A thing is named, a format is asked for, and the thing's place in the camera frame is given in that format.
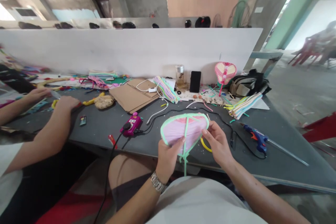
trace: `blue glue gun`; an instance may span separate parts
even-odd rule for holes
[[[247,124],[243,124],[241,123],[241,125],[243,125],[244,130],[246,130],[247,132],[252,134],[252,139],[256,140],[258,145],[257,145],[257,150],[264,153],[266,155],[266,142],[268,140],[268,137],[265,136],[264,134],[260,133],[259,131],[257,131],[254,128],[251,128],[250,126],[248,126]]]

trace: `hand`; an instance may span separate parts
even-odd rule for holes
[[[29,92],[29,94],[25,95],[22,100],[26,101],[27,103],[37,103],[41,101],[45,97],[50,97],[51,89],[49,88],[37,88],[33,89],[32,91]]]
[[[215,121],[210,121],[208,130],[203,129],[202,134],[211,146],[213,158],[225,171],[235,161],[225,133]]]
[[[156,175],[161,183],[167,184],[170,176],[173,174],[177,154],[181,150],[186,138],[180,138],[172,147],[169,147],[161,139],[159,142],[159,159],[157,161]]]
[[[77,107],[80,101],[72,96],[61,96],[59,101],[56,103],[55,110],[69,110]]]

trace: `smartphone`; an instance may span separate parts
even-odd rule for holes
[[[201,72],[191,71],[190,77],[190,93],[199,93],[201,85]]]

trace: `lighter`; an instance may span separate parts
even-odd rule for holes
[[[79,126],[84,126],[86,125],[86,115],[82,115],[80,117],[80,123],[79,123]]]

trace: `white partition board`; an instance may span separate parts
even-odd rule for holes
[[[175,65],[202,72],[214,83],[218,61],[242,72],[261,28],[0,30],[0,43],[15,58],[59,73],[111,71],[132,77],[175,77]]]

